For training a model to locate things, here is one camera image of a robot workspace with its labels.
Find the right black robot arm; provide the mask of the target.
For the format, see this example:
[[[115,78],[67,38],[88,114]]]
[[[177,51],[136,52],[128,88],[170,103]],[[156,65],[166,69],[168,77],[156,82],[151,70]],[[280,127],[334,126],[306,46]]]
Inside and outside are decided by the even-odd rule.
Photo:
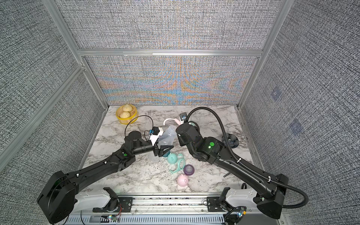
[[[287,185],[287,176],[273,175],[244,159],[236,159],[224,143],[214,137],[203,138],[189,123],[178,126],[176,133],[180,146],[186,146],[194,158],[223,168],[244,181],[257,192],[255,203],[259,211],[270,218],[280,219],[287,189],[274,182]]]

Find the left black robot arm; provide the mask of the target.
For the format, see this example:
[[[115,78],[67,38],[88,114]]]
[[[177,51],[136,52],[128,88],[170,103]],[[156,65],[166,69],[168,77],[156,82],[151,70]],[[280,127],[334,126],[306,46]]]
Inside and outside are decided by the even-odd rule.
[[[158,146],[158,141],[146,141],[139,131],[130,132],[124,140],[121,148],[104,160],[69,173],[58,171],[49,178],[37,203],[50,224],[58,223],[70,215],[75,204],[80,202],[76,198],[80,191],[108,175],[126,169],[135,162],[136,155],[153,152],[154,156],[162,157],[173,148],[172,145]]]

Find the purple nipple collar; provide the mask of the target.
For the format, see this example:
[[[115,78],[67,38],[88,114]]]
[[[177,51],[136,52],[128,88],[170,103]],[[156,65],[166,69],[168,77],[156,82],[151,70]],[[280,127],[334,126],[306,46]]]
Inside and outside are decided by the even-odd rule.
[[[192,165],[188,164],[184,166],[183,172],[186,176],[191,176],[195,173],[195,168]]]

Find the clear bottle front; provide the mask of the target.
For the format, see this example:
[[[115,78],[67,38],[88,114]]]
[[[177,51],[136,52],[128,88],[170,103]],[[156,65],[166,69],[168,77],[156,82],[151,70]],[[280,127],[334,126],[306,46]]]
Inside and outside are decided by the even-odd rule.
[[[175,138],[177,137],[175,125],[170,125],[163,135],[158,139],[159,146],[173,145]]]

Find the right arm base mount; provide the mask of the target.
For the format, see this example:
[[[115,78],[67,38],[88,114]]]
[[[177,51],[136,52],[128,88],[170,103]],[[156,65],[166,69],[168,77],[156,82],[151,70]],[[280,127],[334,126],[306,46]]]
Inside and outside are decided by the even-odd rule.
[[[229,212],[234,207],[227,203],[225,200],[220,201],[220,197],[210,197],[206,198],[206,206],[208,212]]]

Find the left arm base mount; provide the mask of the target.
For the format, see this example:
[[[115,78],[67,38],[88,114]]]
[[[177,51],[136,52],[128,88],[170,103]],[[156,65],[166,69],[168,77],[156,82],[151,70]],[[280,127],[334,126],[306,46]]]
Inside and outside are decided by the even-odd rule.
[[[132,197],[118,197],[117,200],[111,199],[110,202],[104,208],[93,208],[92,212],[108,212],[108,213],[118,213],[130,212],[133,204]]]

